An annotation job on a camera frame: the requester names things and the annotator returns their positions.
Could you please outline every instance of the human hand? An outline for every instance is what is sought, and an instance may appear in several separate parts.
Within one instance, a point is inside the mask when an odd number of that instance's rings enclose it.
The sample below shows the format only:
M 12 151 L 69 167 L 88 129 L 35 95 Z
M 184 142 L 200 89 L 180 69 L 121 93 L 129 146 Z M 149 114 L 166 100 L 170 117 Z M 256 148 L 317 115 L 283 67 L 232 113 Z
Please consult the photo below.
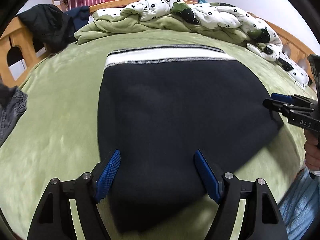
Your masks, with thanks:
M 311 171 L 320 170 L 320 149 L 317 148 L 318 139 L 308 130 L 304 130 L 307 141 L 304 144 L 306 150 L 306 166 Z

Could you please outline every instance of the dark garment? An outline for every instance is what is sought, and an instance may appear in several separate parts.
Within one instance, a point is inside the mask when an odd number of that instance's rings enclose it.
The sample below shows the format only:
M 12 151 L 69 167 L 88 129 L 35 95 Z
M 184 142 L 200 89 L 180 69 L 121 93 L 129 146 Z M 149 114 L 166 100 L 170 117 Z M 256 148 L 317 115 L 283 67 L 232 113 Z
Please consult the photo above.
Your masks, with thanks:
M 27 94 L 18 87 L 0 84 L 0 146 L 27 109 Z
M 18 14 L 18 17 L 35 38 L 50 47 L 52 53 L 57 53 L 76 41 L 72 17 L 53 4 L 35 5 Z
M 74 9 L 71 9 L 69 11 L 64 12 L 65 14 L 68 14 L 73 19 L 73 25 L 75 26 L 75 30 L 80 30 L 83 26 L 88 24 L 89 21 L 89 6 L 81 6 Z
M 108 193 L 118 230 L 146 230 L 206 193 L 197 149 L 235 172 L 267 145 L 283 122 L 262 105 L 266 98 L 260 80 L 236 60 L 106 68 L 98 143 L 101 161 L 121 153 Z

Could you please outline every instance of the green blanket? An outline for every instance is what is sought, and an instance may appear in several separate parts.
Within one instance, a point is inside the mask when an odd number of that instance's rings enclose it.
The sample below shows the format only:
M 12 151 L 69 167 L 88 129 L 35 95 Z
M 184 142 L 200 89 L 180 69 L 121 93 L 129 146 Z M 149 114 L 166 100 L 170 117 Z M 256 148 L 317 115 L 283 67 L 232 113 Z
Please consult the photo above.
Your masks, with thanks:
M 117 33 L 137 33 L 147 30 L 173 30 L 178 32 L 195 32 L 221 41 L 233 44 L 241 44 L 245 40 L 250 40 L 240 28 L 228 29 L 217 27 L 215 30 L 208 29 L 201 25 L 193 25 L 180 20 L 179 16 L 169 14 L 157 19 L 141 22 L 138 14 L 122 12 L 122 16 L 111 17 L 94 15 L 95 21 L 85 25 L 75 32 L 78 44 L 83 44 L 98 38 L 111 36 Z
M 0 148 L 0 207 L 14 232 L 27 238 L 37 204 L 50 179 L 76 179 L 99 162 L 97 104 L 107 54 L 115 49 L 158 44 L 204 44 L 223 49 L 252 70 L 269 93 L 300 94 L 303 91 L 279 66 L 246 48 L 197 33 L 146 30 L 109 36 L 83 45 L 70 44 L 61 53 L 38 64 L 23 85 L 28 94 L 27 111 Z M 304 157 L 304 135 L 287 124 L 279 135 L 236 172 L 239 179 L 264 178 L 277 201 L 294 180 Z M 84 236 L 71 202 L 78 240 Z M 112 222 L 108 200 L 98 205 L 113 240 L 201 240 L 217 210 L 208 196 L 165 223 L 139 235 L 120 235 Z M 232 239 L 240 231 L 244 210 L 241 202 Z

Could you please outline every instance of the green bedsheet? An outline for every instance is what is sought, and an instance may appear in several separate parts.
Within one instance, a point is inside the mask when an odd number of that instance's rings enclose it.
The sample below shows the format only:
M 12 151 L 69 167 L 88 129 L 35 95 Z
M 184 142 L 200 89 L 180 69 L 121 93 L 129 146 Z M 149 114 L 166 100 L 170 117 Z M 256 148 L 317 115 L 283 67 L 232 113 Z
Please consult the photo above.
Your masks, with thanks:
M 246 48 L 197 33 L 147 30 L 118 34 L 82 45 L 70 44 L 61 53 L 44 60 L 33 70 L 22 90 L 28 94 L 27 111 L 0 148 L 0 207 L 14 232 L 27 238 L 38 201 L 53 177 L 76 179 L 99 162 L 97 104 L 103 68 L 108 52 L 115 49 L 156 44 L 204 44 L 223 49 L 251 69 L 269 93 L 279 92 L 316 98 L 303 91 L 279 66 Z M 292 183 L 303 161 L 302 129 L 287 124 L 279 135 L 236 172 L 239 179 L 264 178 L 279 201 Z M 71 202 L 78 240 L 84 236 Z M 167 222 L 142 235 L 117 233 L 108 201 L 98 205 L 106 228 L 115 239 L 204 239 L 217 205 L 203 197 Z M 240 231 L 244 202 L 232 239 Z

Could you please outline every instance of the wooden bed frame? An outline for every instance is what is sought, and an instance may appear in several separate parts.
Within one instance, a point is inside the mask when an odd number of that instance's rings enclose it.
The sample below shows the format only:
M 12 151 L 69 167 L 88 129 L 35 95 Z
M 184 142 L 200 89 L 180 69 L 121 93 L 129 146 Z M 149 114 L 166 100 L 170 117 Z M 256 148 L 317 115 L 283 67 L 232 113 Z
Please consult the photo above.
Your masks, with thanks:
M 140 0 L 113 0 L 105 3 L 100 3 L 97 5 L 90 6 L 90 13 L 93 13 L 102 8 L 124 7 L 136 1 Z M 187 4 L 195 3 L 193 1 L 185 2 Z M 268 21 L 266 22 L 270 25 L 270 27 L 272 27 L 276 31 L 276 33 L 278 33 L 283 44 L 288 45 L 290 47 L 290 58 L 296 63 L 298 62 L 298 60 L 303 59 L 313 53 L 313 51 L 309 49 L 303 42 L 298 40 L 296 37 L 285 31 L 284 29 L 281 29 L 280 27 Z M 46 52 L 42 54 L 40 57 L 37 57 L 32 39 L 32 33 L 19 20 L 18 17 L 12 19 L 12 21 L 9 23 L 8 27 L 0 37 L 0 78 L 2 79 L 2 82 L 8 87 L 19 86 L 20 84 L 22 84 L 32 67 L 50 54 L 50 49 L 47 48 L 46 44 L 44 44 Z M 17 80 L 14 80 L 7 63 L 8 51 L 15 46 L 20 48 L 22 56 L 27 66 L 26 70 L 20 75 L 20 77 Z M 311 73 L 310 65 L 308 65 L 307 73 L 313 80 L 314 78 Z

